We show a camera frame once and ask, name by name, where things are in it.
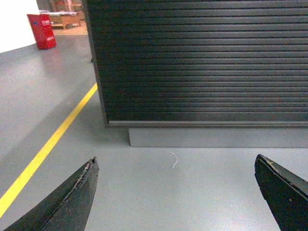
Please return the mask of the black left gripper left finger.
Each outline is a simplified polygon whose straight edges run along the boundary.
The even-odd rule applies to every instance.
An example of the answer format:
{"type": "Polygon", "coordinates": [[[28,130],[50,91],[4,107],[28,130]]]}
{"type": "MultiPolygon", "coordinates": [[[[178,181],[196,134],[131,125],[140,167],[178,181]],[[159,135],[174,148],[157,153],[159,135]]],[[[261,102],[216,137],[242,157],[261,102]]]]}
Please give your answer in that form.
{"type": "Polygon", "coordinates": [[[83,231],[93,204],[99,165],[90,159],[7,231],[83,231]]]}

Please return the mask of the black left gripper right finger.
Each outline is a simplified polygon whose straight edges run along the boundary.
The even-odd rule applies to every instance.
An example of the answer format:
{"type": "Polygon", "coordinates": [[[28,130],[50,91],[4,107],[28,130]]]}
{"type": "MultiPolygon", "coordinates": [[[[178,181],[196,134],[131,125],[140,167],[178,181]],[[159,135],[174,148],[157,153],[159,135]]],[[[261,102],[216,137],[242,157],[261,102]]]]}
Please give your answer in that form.
{"type": "Polygon", "coordinates": [[[280,230],[308,229],[308,182],[258,154],[255,178],[280,230]]]}

